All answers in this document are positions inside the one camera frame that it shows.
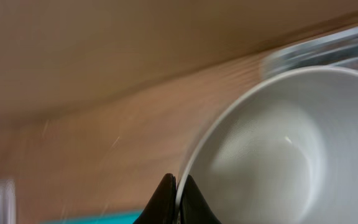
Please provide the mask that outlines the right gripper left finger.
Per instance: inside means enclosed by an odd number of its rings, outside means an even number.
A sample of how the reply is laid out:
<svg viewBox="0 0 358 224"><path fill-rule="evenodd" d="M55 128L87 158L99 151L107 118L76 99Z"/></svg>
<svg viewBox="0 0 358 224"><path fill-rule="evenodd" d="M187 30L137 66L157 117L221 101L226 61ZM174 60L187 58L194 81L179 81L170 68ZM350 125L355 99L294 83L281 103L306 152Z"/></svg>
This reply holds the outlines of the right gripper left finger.
<svg viewBox="0 0 358 224"><path fill-rule="evenodd" d="M176 193L175 176L165 174L134 224L172 224Z"/></svg>

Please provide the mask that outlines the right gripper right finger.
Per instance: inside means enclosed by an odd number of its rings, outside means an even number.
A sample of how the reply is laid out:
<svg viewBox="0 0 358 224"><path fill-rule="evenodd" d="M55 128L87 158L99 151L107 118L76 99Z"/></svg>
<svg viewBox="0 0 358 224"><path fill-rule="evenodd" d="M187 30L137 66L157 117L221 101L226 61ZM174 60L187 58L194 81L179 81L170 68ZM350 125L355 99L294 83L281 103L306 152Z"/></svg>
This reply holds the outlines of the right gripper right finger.
<svg viewBox="0 0 358 224"><path fill-rule="evenodd" d="M211 211L200 189L191 175L188 175L180 203L181 224L221 224Z"/></svg>

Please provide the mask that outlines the grey saucer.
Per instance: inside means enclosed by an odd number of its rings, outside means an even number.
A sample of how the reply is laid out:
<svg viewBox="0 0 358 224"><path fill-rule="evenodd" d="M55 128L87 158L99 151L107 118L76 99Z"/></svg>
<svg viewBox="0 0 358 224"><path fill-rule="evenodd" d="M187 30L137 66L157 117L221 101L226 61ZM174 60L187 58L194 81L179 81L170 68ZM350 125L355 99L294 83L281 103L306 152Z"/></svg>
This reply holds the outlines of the grey saucer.
<svg viewBox="0 0 358 224"><path fill-rule="evenodd" d="M262 81L197 140L177 212L221 223L358 223L358 71L316 66Z"/></svg>

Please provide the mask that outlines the teal serving tray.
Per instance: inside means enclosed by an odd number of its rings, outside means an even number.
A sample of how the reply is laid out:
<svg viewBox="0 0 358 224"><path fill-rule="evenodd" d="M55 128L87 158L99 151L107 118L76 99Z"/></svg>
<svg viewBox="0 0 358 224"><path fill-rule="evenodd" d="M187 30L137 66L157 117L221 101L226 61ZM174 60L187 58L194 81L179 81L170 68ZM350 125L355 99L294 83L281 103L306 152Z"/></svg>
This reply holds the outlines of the teal serving tray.
<svg viewBox="0 0 358 224"><path fill-rule="evenodd" d="M106 215L44 221L41 224L133 224L141 210L110 213Z"/></svg>

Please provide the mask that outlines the grey dish rack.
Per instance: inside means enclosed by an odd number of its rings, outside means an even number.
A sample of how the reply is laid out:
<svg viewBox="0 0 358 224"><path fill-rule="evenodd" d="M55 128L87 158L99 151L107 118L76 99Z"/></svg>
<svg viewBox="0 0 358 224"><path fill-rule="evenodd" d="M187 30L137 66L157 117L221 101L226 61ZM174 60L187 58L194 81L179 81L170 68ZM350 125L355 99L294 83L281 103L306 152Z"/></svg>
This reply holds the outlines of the grey dish rack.
<svg viewBox="0 0 358 224"><path fill-rule="evenodd" d="M358 70L358 26L278 50L265 57L262 79L310 66L336 66Z"/></svg>

